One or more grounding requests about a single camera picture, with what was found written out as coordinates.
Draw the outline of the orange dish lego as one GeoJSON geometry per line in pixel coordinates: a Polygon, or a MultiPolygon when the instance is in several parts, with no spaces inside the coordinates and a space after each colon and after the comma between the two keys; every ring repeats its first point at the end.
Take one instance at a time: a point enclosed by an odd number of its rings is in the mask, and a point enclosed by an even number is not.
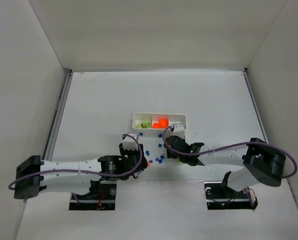
{"type": "Polygon", "coordinates": [[[169,120],[167,118],[159,119],[158,124],[161,127],[168,127],[169,126],[169,120]]]}
{"type": "Polygon", "coordinates": [[[160,125],[158,122],[154,122],[153,125],[152,125],[152,127],[153,127],[154,129],[162,129],[162,128],[163,128],[163,126],[160,125]]]}

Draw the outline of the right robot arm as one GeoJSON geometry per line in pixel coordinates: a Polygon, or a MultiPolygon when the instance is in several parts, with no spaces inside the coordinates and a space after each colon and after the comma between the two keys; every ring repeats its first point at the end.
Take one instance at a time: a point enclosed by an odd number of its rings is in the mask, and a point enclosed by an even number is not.
{"type": "Polygon", "coordinates": [[[279,149],[270,146],[259,138],[251,138],[242,145],[232,147],[208,148],[199,154],[202,142],[187,144],[176,135],[163,139],[169,158],[179,159],[189,166],[228,165],[240,167],[228,171],[222,180],[222,187],[240,192],[243,189],[263,184],[279,187],[282,182],[286,155],[279,149]]]}

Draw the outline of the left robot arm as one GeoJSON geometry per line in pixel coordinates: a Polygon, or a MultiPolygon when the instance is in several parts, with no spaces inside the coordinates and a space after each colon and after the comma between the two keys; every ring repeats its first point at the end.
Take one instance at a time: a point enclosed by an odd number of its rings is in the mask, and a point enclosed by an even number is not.
{"type": "Polygon", "coordinates": [[[119,151],[119,155],[72,162],[47,161],[32,155],[16,167],[15,180],[8,189],[18,200],[51,192],[85,195],[96,192],[101,182],[136,179],[148,167],[142,144],[136,149],[120,145],[119,151]]]}

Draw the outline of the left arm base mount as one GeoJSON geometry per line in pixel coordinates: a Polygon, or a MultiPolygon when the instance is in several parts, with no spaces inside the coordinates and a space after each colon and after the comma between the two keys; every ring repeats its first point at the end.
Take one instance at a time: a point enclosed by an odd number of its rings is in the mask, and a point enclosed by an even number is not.
{"type": "Polygon", "coordinates": [[[114,181],[91,181],[86,194],[73,193],[70,211],[114,211],[116,209],[117,183],[114,181]]]}

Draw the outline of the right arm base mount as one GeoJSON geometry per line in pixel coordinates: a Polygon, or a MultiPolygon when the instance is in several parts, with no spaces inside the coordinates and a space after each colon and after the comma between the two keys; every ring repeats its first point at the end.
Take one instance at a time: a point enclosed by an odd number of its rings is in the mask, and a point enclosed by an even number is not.
{"type": "Polygon", "coordinates": [[[222,181],[205,181],[204,191],[208,210],[252,210],[258,207],[255,191],[249,187],[235,191],[228,187],[231,172],[222,181]]]}

